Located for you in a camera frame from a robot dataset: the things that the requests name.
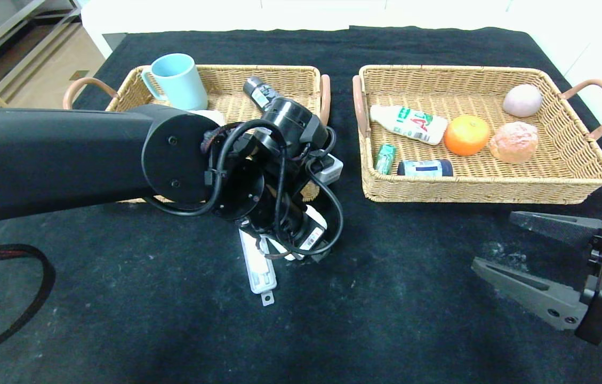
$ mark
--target white label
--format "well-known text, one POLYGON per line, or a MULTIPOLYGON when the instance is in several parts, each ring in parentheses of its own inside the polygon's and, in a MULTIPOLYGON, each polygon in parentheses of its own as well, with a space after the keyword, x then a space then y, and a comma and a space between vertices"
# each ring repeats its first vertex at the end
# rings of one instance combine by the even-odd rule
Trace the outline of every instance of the white label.
POLYGON ((256 103, 260 105, 260 108, 264 107, 268 103, 267 97, 265 97, 265 95, 262 94, 262 92, 260 92, 258 88, 256 88, 254 92, 251 93, 251 97, 253 97, 254 100, 256 100, 256 103))
POLYGON ((310 248, 312 248, 313 245, 315 245, 320 236, 322 236, 322 233, 324 233, 324 229, 316 227, 311 231, 310 236, 306 238, 306 241, 303 241, 303 244, 301 244, 299 248, 301 248, 304 251, 309 250, 310 248))
POLYGON ((443 167, 438 160, 403 161, 406 177, 442 177, 443 167))

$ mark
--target floor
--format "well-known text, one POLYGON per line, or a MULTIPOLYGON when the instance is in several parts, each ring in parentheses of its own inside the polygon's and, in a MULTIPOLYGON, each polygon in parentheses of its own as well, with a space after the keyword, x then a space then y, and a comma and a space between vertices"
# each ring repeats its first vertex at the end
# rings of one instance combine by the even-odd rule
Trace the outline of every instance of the floor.
MULTIPOLYGON (((84 76, 93 76, 97 72, 104 57, 94 46, 88 34, 79 23, 67 27, 66 33, 61 34, 59 41, 50 44, 51 48, 43 51, 43 63, 30 78, 17 78, 14 89, 6 89, 9 94, 6 102, 12 108, 45 108, 61 109, 62 97, 77 71, 84 76)), ((43 28, 36 28, 24 41, 43 37, 43 28)), ((15 55, 25 54, 19 50, 29 49, 32 44, 15 44, 0 58, 0 74, 4 74, 4 66, 15 55)))

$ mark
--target black cylinder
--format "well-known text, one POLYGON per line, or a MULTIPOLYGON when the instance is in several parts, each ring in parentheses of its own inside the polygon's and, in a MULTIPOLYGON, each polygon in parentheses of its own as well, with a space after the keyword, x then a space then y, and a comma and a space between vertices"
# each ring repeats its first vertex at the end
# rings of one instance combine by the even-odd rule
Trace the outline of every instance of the black cylinder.
POLYGON ((270 102, 261 118, 272 122, 282 132, 290 157, 301 152, 299 138, 312 118, 312 112, 308 108, 289 98, 279 97, 270 102))

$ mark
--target black cable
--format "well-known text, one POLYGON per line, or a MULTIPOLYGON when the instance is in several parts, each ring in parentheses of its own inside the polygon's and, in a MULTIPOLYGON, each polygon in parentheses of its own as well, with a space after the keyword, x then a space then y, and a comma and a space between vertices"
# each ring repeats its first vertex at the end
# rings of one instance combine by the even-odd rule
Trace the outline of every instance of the black cable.
POLYGON ((0 344, 25 326, 40 308, 42 308, 43 304, 45 304, 45 300, 47 300, 47 297, 50 296, 50 292, 52 292, 54 280, 57 277, 57 273, 52 264, 50 264, 50 261, 47 260, 47 257, 45 257, 45 255, 37 248, 23 244, 0 245, 0 260, 16 258, 35 258, 40 260, 40 263, 42 263, 43 266, 43 278, 42 282, 40 282, 40 288, 38 289, 37 294, 35 294, 35 298, 30 303, 30 306, 23 311, 23 314, 21 314, 21 316, 19 316, 6 331, 0 334, 0 344))
POLYGON ((309 153, 311 157, 323 158, 333 151, 334 146, 336 145, 336 131, 332 127, 327 126, 327 132, 330 134, 330 143, 326 148, 311 151, 311 153, 309 153))
POLYGON ((308 161, 308 163, 306 164, 306 172, 308 172, 310 179, 315 184, 317 184, 317 186, 320 187, 320 189, 322 189, 322 191, 330 199, 330 201, 332 202, 333 206, 335 207, 337 215, 338 215, 338 217, 337 217, 338 226, 337 226, 336 233, 334 234, 334 237, 332 238, 332 240, 327 245, 325 245, 321 248, 318 248, 317 250, 302 250, 301 248, 298 248, 298 247, 294 246, 293 244, 291 244, 291 242, 283 241, 281 238, 282 231, 279 226, 279 218, 278 218, 279 211, 281 210, 281 199, 280 199, 279 193, 277 193, 277 200, 275 203, 275 236, 277 236, 277 242, 289 251, 298 253, 299 255, 306 255, 306 256, 319 255, 320 253, 324 253, 324 252, 330 250, 330 248, 332 248, 332 246, 336 243, 336 241, 338 241, 339 236, 341 235, 341 233, 343 231, 343 227, 344 227, 343 207, 341 206, 341 202, 339 202, 339 199, 332 192, 332 190, 330 190, 325 183, 321 182, 310 170, 310 167, 312 166, 313 162, 315 162, 315 161, 316 161, 316 159, 314 159, 312 161, 308 161))
POLYGON ((214 170, 215 182, 213 183, 213 191, 211 192, 211 197, 205 202, 205 204, 201 205, 197 209, 177 209, 177 207, 171 207, 166 203, 159 201, 154 196, 147 196, 143 197, 142 199, 152 206, 157 207, 161 211, 169 214, 175 214, 176 216, 192 217, 207 213, 213 209, 215 202, 217 202, 220 198, 220 193, 223 186, 223 178, 225 177, 225 160, 227 160, 227 155, 230 152, 230 148, 232 148, 239 136, 242 136, 242 134, 251 128, 259 127, 267 128, 273 133, 271 134, 271 137, 277 142, 277 145, 284 146, 284 157, 286 157, 286 143, 284 142, 284 137, 277 126, 263 119, 250 120, 239 125, 231 134, 229 134, 229 136, 227 136, 227 139, 222 146, 222 150, 220 150, 220 154, 218 155, 218 162, 214 170))
POLYGON ((308 155, 308 151, 310 151, 310 143, 307 143, 306 146, 303 147, 303 151, 301 152, 300 155, 298 155, 296 157, 292 157, 289 160, 291 160, 291 161, 301 160, 308 155))

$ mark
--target table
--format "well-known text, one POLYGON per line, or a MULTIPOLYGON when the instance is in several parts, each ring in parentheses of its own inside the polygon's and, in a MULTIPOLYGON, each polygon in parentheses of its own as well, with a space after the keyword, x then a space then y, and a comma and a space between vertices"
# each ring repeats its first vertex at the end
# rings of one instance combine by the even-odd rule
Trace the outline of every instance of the table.
MULTIPOLYGON (((350 78, 362 65, 526 66, 569 88, 529 36, 414 27, 138 34, 98 77, 118 87, 134 66, 173 51, 198 63, 310 64, 332 77, 342 239, 320 264, 278 260, 276 303, 264 308, 236 229, 212 216, 106 204, 1 221, 0 244, 37 246, 58 280, 42 312, 0 346, 0 382, 602 382, 602 345, 552 330, 469 268, 474 256, 495 256, 581 287, 580 256, 511 226, 508 214, 602 219, 602 188, 575 206, 529 206, 377 204, 360 186, 350 78)), ((593 129, 583 103, 571 103, 593 129)), ((90 89, 75 107, 106 104, 90 89)), ((0 331, 30 301, 38 268, 0 264, 0 331)))

